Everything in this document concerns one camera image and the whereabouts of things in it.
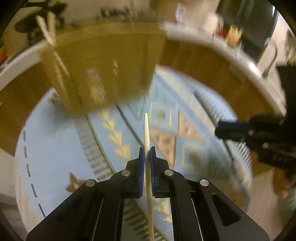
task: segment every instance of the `white countertop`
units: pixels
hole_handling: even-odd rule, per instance
[[[261,71],[243,51],[229,47],[225,43],[225,40],[220,37],[211,38],[210,36],[197,32],[195,29],[184,25],[164,23],[161,25],[161,28],[165,30],[168,39],[182,40],[212,48],[244,72],[248,79],[252,81],[254,86],[256,86],[256,88],[268,100],[275,112],[282,114],[286,113],[286,109],[283,105],[283,97],[275,91],[268,81],[261,78]],[[41,49],[44,44],[45,41],[41,41],[36,45],[31,46],[7,64],[4,70],[0,73],[0,91],[18,75],[29,69],[31,66],[41,62],[38,50]]]

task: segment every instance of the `wooden stick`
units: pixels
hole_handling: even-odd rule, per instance
[[[133,0],[130,0],[130,10],[131,10],[132,20],[137,20],[138,19],[138,13],[136,11],[135,3],[134,3]]]
[[[52,41],[52,38],[50,37],[50,34],[47,30],[47,26],[46,26],[46,23],[45,23],[45,20],[44,18],[40,17],[40,16],[36,16],[36,20],[37,20],[37,24],[38,26],[40,27],[42,33],[43,33],[43,36],[44,38],[46,39],[46,41],[51,45],[51,46],[54,46],[54,43]]]
[[[47,20],[48,20],[48,29],[49,29],[49,35],[52,39],[53,46],[56,46],[57,40],[56,40],[56,31],[55,31],[55,22],[56,22],[56,15],[49,11],[47,13]]]
[[[150,169],[150,137],[148,114],[145,113],[144,120],[144,148],[145,148],[145,175],[146,175],[146,194],[147,194],[147,211],[148,211],[148,232],[149,241],[154,241],[154,226],[153,226],[153,213],[152,213],[152,187],[151,187],[151,169]]]

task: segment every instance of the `yellow object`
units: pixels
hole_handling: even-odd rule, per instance
[[[242,36],[242,28],[238,30],[237,26],[232,24],[229,28],[228,34],[226,35],[226,42],[231,47],[237,46]]]
[[[38,23],[45,71],[70,114],[149,91],[165,42],[158,24],[102,21],[54,36]]]

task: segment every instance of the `red object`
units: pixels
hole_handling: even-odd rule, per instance
[[[227,30],[220,30],[218,32],[218,35],[220,35],[221,37],[223,38],[226,38],[226,35],[228,34],[228,31]]]
[[[7,51],[5,46],[0,48],[0,63],[2,63],[7,58]]]

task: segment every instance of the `metal screw head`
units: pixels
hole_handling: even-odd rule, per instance
[[[96,182],[92,179],[87,180],[85,183],[85,185],[87,185],[88,187],[92,187],[95,184],[96,184]]]
[[[253,130],[249,130],[248,135],[251,136],[253,134],[254,134],[254,131]]]
[[[262,144],[262,148],[266,149],[267,147],[269,147],[269,144],[268,144],[267,142],[264,142],[264,143]]]
[[[171,176],[171,175],[174,174],[174,172],[173,172],[172,170],[170,170],[170,169],[167,169],[167,170],[165,170],[165,174],[166,174],[167,176]]]
[[[204,187],[208,186],[210,183],[207,179],[202,179],[200,180],[200,184]]]
[[[128,177],[131,174],[131,172],[129,170],[123,170],[121,172],[121,175],[123,175],[124,177]]]
[[[279,126],[281,126],[284,123],[285,120],[280,120],[279,121]]]

